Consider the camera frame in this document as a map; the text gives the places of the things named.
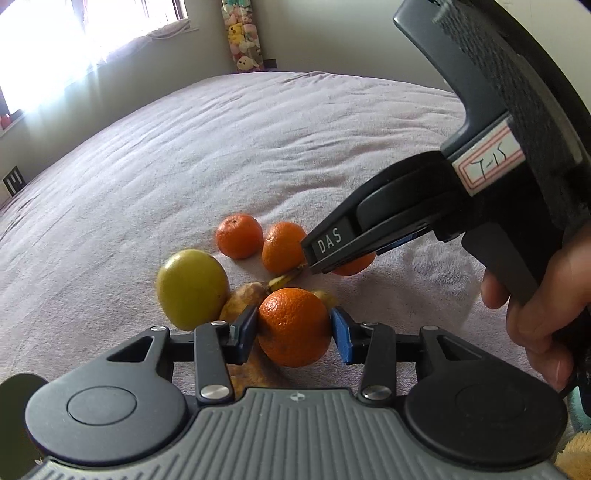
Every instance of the white wall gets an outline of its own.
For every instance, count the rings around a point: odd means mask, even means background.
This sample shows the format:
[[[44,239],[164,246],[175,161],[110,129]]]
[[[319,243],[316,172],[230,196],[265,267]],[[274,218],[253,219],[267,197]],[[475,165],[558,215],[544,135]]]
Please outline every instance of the white wall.
[[[233,72],[215,1],[187,4],[198,30],[158,40],[70,85],[0,137],[0,180],[15,165],[30,181],[108,125],[204,78]]]
[[[591,111],[591,12],[578,0],[497,0],[552,57]]]
[[[265,58],[280,70],[321,70],[448,89],[394,25],[402,0],[252,0]]]

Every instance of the finger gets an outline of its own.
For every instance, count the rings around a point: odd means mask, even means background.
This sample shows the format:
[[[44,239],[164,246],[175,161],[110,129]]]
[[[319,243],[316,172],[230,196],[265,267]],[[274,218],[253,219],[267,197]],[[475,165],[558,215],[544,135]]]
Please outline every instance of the finger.
[[[547,335],[542,338],[531,338],[527,335],[523,335],[519,331],[519,318],[521,314],[522,307],[519,303],[514,300],[513,298],[510,299],[509,305],[507,307],[507,317],[506,317],[506,331],[509,335],[509,338],[519,346],[522,346],[533,353],[538,355],[542,355],[547,352],[550,347],[552,346],[552,337],[551,335]]]
[[[531,367],[541,373],[542,377],[556,390],[562,390],[573,371],[573,358],[570,352],[559,343],[544,354],[526,349],[527,359]]]
[[[591,223],[556,252],[540,288],[519,313],[519,331],[542,338],[572,322],[591,302]]]
[[[509,299],[509,292],[487,269],[480,284],[482,302],[491,310],[500,309]]]

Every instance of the tangerine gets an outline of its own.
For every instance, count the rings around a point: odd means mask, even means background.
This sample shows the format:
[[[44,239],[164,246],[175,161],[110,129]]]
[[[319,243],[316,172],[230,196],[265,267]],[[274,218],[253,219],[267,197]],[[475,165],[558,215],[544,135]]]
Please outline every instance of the tangerine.
[[[219,251],[233,260],[242,260],[257,253],[263,243],[262,228],[251,215],[237,213],[224,218],[216,230]]]
[[[259,344],[278,365],[313,364],[326,353],[331,338],[328,310],[310,291],[282,288],[259,307]]]
[[[342,277],[350,277],[351,275],[356,275],[357,273],[368,268],[374,262],[375,257],[376,253],[372,252],[370,254],[356,258],[352,262],[349,262],[345,265],[341,265],[339,268],[333,270],[332,273],[336,273],[337,275],[341,275]]]
[[[267,232],[262,246],[262,264],[274,275],[283,275],[306,261],[300,242],[305,230],[296,223],[279,222]]]

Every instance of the green apple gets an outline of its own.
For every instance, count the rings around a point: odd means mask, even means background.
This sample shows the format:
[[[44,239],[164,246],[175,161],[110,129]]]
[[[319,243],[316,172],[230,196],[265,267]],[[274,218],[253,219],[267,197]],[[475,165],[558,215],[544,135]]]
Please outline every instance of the green apple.
[[[207,252],[187,249],[168,259],[156,278],[156,293],[172,324],[186,332],[217,320],[229,296],[228,276]]]

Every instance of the sunlight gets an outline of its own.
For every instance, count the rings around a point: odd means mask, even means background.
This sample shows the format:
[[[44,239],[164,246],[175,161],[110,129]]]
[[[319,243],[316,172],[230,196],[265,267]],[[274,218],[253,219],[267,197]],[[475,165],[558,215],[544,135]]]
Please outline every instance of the sunlight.
[[[85,33],[68,3],[16,0],[0,15],[0,85],[11,112],[61,95],[110,52],[176,20],[172,2],[148,19],[135,0],[88,0]]]

